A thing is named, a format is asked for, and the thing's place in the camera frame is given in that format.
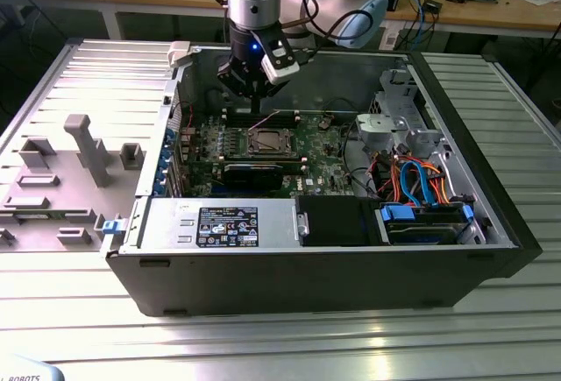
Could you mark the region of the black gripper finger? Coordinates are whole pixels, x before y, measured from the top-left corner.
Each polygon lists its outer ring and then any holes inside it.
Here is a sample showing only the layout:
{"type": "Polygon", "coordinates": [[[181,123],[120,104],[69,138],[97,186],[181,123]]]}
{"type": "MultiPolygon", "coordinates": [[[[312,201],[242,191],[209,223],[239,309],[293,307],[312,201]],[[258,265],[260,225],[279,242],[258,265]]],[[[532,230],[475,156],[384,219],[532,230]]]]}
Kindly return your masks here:
{"type": "Polygon", "coordinates": [[[261,101],[264,98],[272,97],[288,84],[284,81],[279,84],[272,84],[268,79],[256,81],[256,113],[260,113],[261,101]]]}
{"type": "Polygon", "coordinates": [[[257,81],[246,61],[226,61],[218,68],[217,78],[235,95],[249,99],[251,112],[258,113],[257,81]]]}

